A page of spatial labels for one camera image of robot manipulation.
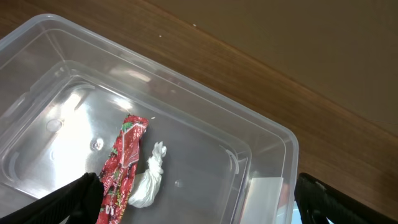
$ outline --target red wrapper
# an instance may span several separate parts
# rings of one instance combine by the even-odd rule
[[[104,199],[97,224],[117,224],[121,221],[134,183],[139,160],[139,140],[148,120],[128,115],[119,136],[105,162],[99,179],[104,183]]]

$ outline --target black object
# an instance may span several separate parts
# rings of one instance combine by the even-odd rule
[[[137,162],[136,175],[142,174],[145,172],[145,170],[148,168],[146,161],[149,159],[149,157],[147,158],[146,155],[144,154],[144,148],[142,147],[141,139],[138,140],[138,145],[140,145],[140,147],[139,147],[139,158],[140,159]]]
[[[298,176],[294,195],[303,224],[398,224],[309,174]]]
[[[94,173],[79,179],[40,200],[0,219],[0,224],[54,224],[69,216],[67,224],[94,224],[103,200],[104,186]]]

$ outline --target red plastic wrapper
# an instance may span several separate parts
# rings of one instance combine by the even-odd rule
[[[135,115],[124,120],[119,136],[105,162],[99,179],[104,184],[104,199],[97,224],[121,221],[132,190],[139,160],[139,140],[149,121]]]

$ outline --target candy wrapper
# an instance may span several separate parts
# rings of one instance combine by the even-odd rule
[[[117,224],[121,221],[129,199],[139,160],[139,140],[148,120],[129,115],[105,162],[99,178],[104,184],[104,199],[97,224]]]

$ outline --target brown wood grain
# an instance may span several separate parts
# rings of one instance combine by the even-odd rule
[[[41,13],[65,17],[292,130],[298,169],[398,220],[398,138],[142,0],[0,2],[0,37]]]

